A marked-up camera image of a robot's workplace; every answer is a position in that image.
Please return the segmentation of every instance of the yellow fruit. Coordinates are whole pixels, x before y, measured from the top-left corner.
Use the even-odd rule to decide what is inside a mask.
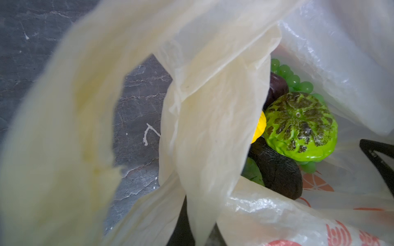
[[[260,119],[258,120],[257,128],[253,136],[252,143],[254,143],[261,135],[263,135],[264,130],[267,126],[267,119],[263,111],[261,111]]]

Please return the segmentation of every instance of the green fruit with brown spots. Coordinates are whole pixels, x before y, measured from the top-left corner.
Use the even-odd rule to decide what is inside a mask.
[[[335,149],[338,124],[325,104],[304,92],[290,92],[265,111],[264,138],[279,154],[296,161],[321,161]]]

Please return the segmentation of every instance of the red logo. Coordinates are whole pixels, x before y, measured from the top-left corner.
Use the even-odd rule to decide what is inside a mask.
[[[361,246],[380,246],[379,238],[369,234],[365,231],[360,231],[360,239],[362,241]]]
[[[298,244],[296,242],[288,241],[288,240],[276,240],[273,242],[270,242],[266,246],[301,246],[301,244]]]
[[[339,228],[335,227],[331,229],[326,224],[328,233],[328,246],[350,246],[352,241],[350,232],[344,224],[337,220],[336,222],[338,223]]]

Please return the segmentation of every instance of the white plastic bag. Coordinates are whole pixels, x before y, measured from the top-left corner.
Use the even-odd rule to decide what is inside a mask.
[[[366,158],[357,156],[361,162],[355,166],[358,159],[345,156],[356,151],[349,145],[347,152],[346,141],[356,143],[359,133],[339,139],[337,151],[321,164],[322,170],[318,168],[338,182],[331,187],[339,193],[305,191],[300,201],[323,213],[239,176],[267,95],[270,53],[281,38],[276,22],[300,4],[293,0],[103,1],[61,42],[7,137],[0,172],[4,245],[165,245],[186,194],[196,245],[205,243],[215,221],[228,245],[394,242],[386,233],[394,224],[390,220],[394,202],[387,197],[387,188],[376,172],[371,180],[360,176],[373,170]],[[275,52],[290,44],[288,40],[283,39]],[[336,51],[335,46],[329,48],[328,52]],[[283,59],[289,58],[288,64],[299,72],[311,73],[314,83],[322,83],[316,89],[327,91],[324,95],[333,109],[378,133],[390,130],[392,118],[384,113],[392,108],[383,102],[391,98],[384,98],[386,92],[368,95],[368,85],[362,82],[358,95],[365,96],[370,108],[357,110],[340,94],[342,87],[323,83],[339,85],[346,71],[323,73],[325,68],[315,62],[318,58],[303,60],[303,50],[287,49]],[[101,222],[120,180],[119,169],[112,167],[113,107],[124,75],[151,52],[174,79],[162,113],[161,187],[140,199],[102,238]],[[313,68],[319,68],[320,76],[314,76]],[[339,78],[319,80],[328,72]],[[358,82],[351,77],[348,85],[354,88]],[[379,124],[368,120],[382,115]],[[346,128],[341,125],[342,133]],[[354,182],[346,180],[353,186],[344,183],[342,174],[355,177]],[[361,182],[368,184],[366,195],[357,189]],[[376,201],[384,211],[376,211],[380,216],[354,217],[353,206],[339,202],[319,206],[345,192],[357,198],[352,199],[356,208],[376,208]],[[375,198],[377,192],[383,195]],[[376,227],[353,227],[363,227],[371,216],[377,218]],[[383,231],[374,229],[383,227]],[[374,230],[380,239],[366,230]]]

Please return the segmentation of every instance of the red circle print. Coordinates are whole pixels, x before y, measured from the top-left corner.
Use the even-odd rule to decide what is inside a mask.
[[[288,241],[288,240],[276,240],[273,242],[270,242],[266,246],[301,246],[301,244],[298,244],[296,242]]]

